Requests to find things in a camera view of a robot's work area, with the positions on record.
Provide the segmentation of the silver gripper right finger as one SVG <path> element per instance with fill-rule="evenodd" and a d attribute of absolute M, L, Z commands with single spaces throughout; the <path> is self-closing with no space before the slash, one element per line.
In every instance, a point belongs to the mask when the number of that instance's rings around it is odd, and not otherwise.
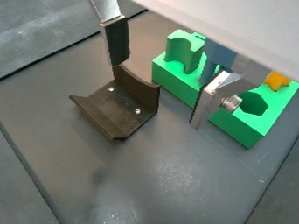
<path fill-rule="evenodd" d="M 220 72 L 200 91 L 200 98 L 191 115 L 191 126 L 197 129 L 211 115 L 224 108 L 233 111 L 239 102 L 236 95 L 256 88 L 271 73 L 271 69 L 237 55 L 229 70 Z"/>

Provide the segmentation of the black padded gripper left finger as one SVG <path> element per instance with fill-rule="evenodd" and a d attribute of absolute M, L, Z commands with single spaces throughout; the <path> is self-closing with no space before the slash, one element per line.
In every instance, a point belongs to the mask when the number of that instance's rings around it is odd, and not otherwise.
<path fill-rule="evenodd" d="M 109 63 L 115 67 L 129 57 L 127 17 L 120 12 L 117 0 L 88 0 L 88 3 L 99 20 Z"/>

